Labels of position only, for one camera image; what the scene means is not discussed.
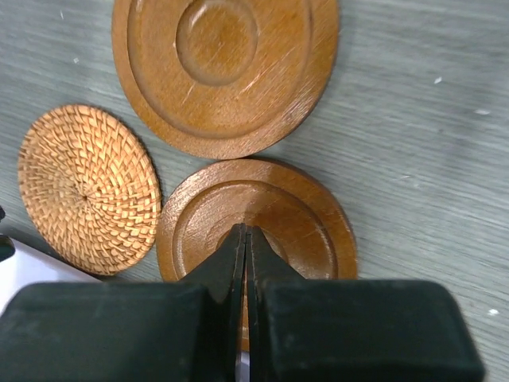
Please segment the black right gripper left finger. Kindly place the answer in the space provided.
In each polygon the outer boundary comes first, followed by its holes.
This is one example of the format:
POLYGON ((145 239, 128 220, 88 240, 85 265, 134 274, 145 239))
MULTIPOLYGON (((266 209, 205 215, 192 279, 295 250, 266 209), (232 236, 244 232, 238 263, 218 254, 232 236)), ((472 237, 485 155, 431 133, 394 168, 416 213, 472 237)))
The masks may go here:
POLYGON ((176 283, 35 283, 1 317, 4 381, 233 381, 246 228, 176 283))

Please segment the brown wooden coaster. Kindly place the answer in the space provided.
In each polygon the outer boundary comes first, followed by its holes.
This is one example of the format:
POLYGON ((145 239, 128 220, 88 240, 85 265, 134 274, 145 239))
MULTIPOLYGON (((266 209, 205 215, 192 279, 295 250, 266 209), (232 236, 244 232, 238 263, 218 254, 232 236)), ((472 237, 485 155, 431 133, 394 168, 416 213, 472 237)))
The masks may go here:
POLYGON ((336 60, 335 1, 117 1, 111 43, 138 117, 202 158, 265 150, 319 102, 336 60))
POLYGON ((257 226, 307 279, 356 279, 356 241, 332 193, 302 170, 264 159, 213 163, 183 180, 161 212, 158 267, 166 282, 193 271, 235 224, 257 226))

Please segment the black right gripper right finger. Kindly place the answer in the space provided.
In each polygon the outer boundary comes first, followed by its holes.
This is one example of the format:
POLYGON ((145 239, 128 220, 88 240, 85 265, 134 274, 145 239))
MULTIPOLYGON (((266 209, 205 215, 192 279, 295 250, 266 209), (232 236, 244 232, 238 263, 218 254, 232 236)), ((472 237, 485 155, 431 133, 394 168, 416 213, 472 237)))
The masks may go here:
POLYGON ((438 283, 305 279, 260 228, 246 238, 253 381, 482 381, 460 308, 438 283))

